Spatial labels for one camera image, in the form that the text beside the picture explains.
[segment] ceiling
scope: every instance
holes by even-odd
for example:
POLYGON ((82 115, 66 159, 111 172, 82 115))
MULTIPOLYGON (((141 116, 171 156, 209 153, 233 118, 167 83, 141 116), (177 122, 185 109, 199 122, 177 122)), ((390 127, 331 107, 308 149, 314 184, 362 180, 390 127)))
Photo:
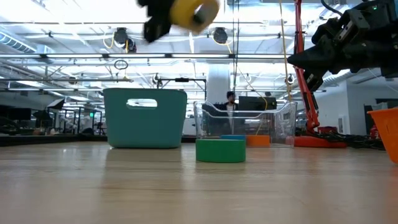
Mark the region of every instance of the ceiling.
MULTIPOLYGON (((280 26, 278 1, 240 0, 239 12, 232 10, 232 0, 221 1, 220 11, 214 21, 201 34, 192 34, 187 30, 172 27, 170 34, 160 40, 147 44, 142 38, 142 26, 147 20, 146 9, 140 8, 135 0, 7 0, 0 7, 0 34, 7 34, 32 47, 39 53, 56 54, 122 54, 123 49, 113 45, 110 49, 113 32, 118 27, 126 27, 129 37, 137 45, 137 53, 175 53, 175 54, 229 54, 226 45, 217 44, 211 37, 216 27, 224 27, 229 36, 230 50, 236 54, 284 53, 280 26)), ((285 47, 292 54, 294 44, 294 5, 292 1, 282 1, 285 21, 285 47)), ((334 5, 340 11, 350 8, 359 0, 348 1, 348 5, 334 5)), ((336 16, 315 0, 303 1, 302 24, 307 33, 305 47, 311 47, 311 36, 317 26, 324 23, 320 16, 327 19, 336 16)), ((0 44, 0 53, 21 54, 4 44, 0 44)), ((11 83, 13 88, 37 87, 50 88, 109 88, 125 86, 131 88, 153 88, 152 79, 157 74, 161 78, 206 78, 209 67, 219 63, 211 58, 173 59, 173 58, 132 58, 126 60, 129 67, 117 70, 114 60, 98 59, 53 59, 51 63, 14 58, 2 62, 0 76, 3 78, 40 78, 52 79, 77 77, 102 80, 128 78, 131 82, 19 82, 11 83), (21 69, 11 68, 16 65, 21 69)), ((233 75, 232 61, 229 63, 233 75)), ((242 60, 238 67, 254 88, 284 89, 284 60, 242 60)), ((293 76, 294 69, 287 66, 293 76)), ((194 89, 188 92, 191 99, 204 98, 204 92, 198 83, 170 82, 165 88, 194 89)), ((237 81, 237 88, 248 89, 243 77, 237 81)), ((101 100, 98 93, 80 93, 91 100, 101 100)))

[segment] man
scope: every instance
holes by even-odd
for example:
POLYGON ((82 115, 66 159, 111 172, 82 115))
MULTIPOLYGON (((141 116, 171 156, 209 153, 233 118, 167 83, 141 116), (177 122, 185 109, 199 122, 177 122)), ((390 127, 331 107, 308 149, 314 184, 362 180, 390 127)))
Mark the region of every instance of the man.
POLYGON ((231 110, 238 110, 239 106, 237 103, 235 103, 235 93, 233 91, 228 91, 226 93, 226 98, 228 102, 226 102, 225 105, 225 110, 231 111, 231 110))

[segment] wall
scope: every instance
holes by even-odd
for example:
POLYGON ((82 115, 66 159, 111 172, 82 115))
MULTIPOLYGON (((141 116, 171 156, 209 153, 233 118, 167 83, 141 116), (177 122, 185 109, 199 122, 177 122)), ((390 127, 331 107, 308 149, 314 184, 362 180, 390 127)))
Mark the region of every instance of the wall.
POLYGON ((348 85, 347 90, 351 134, 366 134, 364 105, 375 105, 380 98, 398 99, 398 93, 386 86, 348 85))
POLYGON ((315 93, 319 107, 318 119, 320 126, 338 127, 338 119, 343 118, 343 134, 349 134, 349 111, 347 82, 343 81, 336 87, 326 87, 326 93, 315 93))
POLYGON ((37 92, 30 91, 28 96, 21 96, 19 92, 0 93, 0 105, 15 106, 20 108, 31 108, 43 110, 54 100, 59 99, 51 95, 39 95, 37 92))

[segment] wooden table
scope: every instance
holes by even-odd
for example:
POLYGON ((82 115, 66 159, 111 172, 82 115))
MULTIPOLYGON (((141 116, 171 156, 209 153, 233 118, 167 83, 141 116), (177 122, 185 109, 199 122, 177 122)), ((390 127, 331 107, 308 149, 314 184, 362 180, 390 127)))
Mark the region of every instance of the wooden table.
POLYGON ((0 148, 0 223, 397 224, 398 166, 359 149, 248 149, 241 164, 105 142, 0 148))

